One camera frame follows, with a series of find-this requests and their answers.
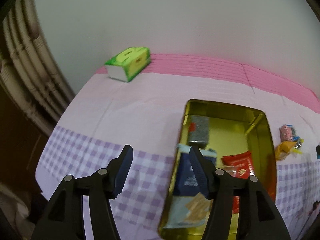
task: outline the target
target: blue object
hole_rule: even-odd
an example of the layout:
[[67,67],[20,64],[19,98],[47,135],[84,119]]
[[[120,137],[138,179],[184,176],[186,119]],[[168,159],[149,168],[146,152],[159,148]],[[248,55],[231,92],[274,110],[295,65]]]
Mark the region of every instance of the blue object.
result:
[[196,180],[198,182],[198,187],[202,195],[204,195],[205,198],[209,196],[209,181],[208,178],[203,170],[203,166],[201,165],[197,155],[201,155],[201,152],[197,151],[195,147],[192,147],[190,149],[190,163],[191,167],[193,169],[193,172],[196,176]]
[[[204,158],[216,163],[215,157],[204,156]],[[200,192],[196,176],[193,172],[190,163],[190,155],[187,153],[181,153],[180,163],[178,166],[178,172],[176,176],[176,183],[173,189],[173,195],[175,196],[188,196],[193,197]]]
[[317,145],[316,152],[317,152],[317,160],[319,160],[320,159],[320,145]]
[[116,177],[115,177],[114,194],[116,196],[119,195],[123,190],[124,183],[127,179],[129,169],[131,167],[132,160],[133,160],[133,149],[130,145],[125,145],[122,152],[118,157],[119,160],[122,161],[122,163],[119,167],[119,172],[118,174],[116,174]]

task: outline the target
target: wooden cabinet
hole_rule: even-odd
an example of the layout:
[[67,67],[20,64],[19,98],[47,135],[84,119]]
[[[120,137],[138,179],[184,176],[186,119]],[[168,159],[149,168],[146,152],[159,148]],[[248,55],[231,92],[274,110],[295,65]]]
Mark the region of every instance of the wooden cabinet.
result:
[[0,181],[12,189],[40,192],[35,172],[47,140],[0,87]]

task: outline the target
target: yellow snack bag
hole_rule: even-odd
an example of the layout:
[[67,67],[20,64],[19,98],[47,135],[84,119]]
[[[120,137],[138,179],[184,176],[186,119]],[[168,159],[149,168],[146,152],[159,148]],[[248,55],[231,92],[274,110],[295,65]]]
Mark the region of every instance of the yellow snack bag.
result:
[[296,144],[297,142],[288,141],[280,143],[275,151],[276,160],[284,160],[290,154],[291,149],[295,147]]

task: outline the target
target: white wall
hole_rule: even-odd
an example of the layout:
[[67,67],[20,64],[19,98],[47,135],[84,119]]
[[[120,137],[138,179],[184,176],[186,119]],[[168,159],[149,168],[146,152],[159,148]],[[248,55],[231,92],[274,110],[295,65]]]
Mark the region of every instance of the white wall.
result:
[[35,0],[49,47],[78,92],[129,46],[267,69],[320,96],[320,23],[305,0]]

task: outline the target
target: metal screw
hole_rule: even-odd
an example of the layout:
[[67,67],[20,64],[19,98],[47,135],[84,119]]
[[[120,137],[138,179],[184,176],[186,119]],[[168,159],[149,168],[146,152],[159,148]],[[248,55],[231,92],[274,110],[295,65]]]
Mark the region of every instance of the metal screw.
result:
[[104,174],[106,174],[108,171],[107,171],[107,169],[105,169],[105,168],[102,168],[102,169],[100,169],[100,170],[98,170],[98,173],[100,174],[100,175],[104,175]]
[[72,175],[66,175],[66,176],[64,176],[64,180],[65,180],[65,181],[70,181],[70,180],[72,180]]
[[222,169],[216,169],[216,174],[217,174],[217,175],[223,175],[223,174],[224,174],[224,170],[222,170]]
[[258,178],[256,176],[250,176],[250,180],[252,182],[257,182],[258,181]]

